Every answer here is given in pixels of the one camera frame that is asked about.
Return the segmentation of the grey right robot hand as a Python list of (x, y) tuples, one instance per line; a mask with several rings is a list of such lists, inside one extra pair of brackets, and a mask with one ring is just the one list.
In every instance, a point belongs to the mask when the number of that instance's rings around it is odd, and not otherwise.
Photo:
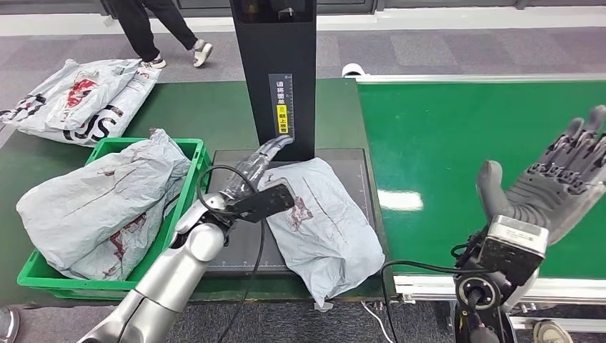
[(502, 188), (502, 167), (485, 161), (476, 188), (487, 221), (509, 217), (545, 228), (553, 245), (605, 195), (605, 106), (567, 128), (517, 177)]

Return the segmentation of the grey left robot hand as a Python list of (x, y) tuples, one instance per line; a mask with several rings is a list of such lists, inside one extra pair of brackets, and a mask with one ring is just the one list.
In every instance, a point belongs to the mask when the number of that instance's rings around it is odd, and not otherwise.
[(231, 175), (220, 193), (233, 200), (251, 194), (275, 155), (293, 141), (294, 138), (290, 135), (281, 135), (265, 142), (258, 150), (236, 164), (235, 169), (245, 176), (245, 179), (238, 174)]

